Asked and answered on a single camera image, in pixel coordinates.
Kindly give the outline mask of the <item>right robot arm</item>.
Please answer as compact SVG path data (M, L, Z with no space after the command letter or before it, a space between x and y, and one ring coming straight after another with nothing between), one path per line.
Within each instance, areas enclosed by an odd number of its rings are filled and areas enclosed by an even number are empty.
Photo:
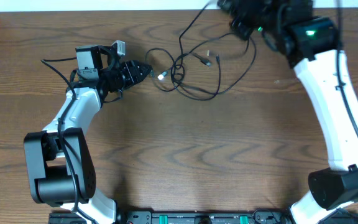
M288 60L311 102L328 151L327 169L308 176L308 192L283 223L322 223L358 202L358 99L342 48L342 25L313 13L311 1L219 1L244 39L258 29Z

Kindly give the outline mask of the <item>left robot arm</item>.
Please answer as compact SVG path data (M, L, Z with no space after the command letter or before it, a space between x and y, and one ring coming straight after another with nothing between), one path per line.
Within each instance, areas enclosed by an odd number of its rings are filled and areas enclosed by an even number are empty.
M30 194L35 203L69 210L86 223L127 223L116 202L96 186L85 134L109 93L118 93L121 100L124 90L141 83L153 68L138 60L122 61L126 44L120 40L75 51L78 66L63 77L63 106L43 130L24 138Z

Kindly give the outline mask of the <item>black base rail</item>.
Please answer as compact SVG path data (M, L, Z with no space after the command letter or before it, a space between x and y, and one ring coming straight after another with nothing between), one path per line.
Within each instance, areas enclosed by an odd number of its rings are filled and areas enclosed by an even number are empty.
M116 223L123 224L268 224L295 223L287 212L258 209L246 213L156 213L150 211L128 211L119 214ZM73 213L54 212L49 214L49 224L88 223L88 220ZM334 212L323 224L357 224L358 213L344 209Z

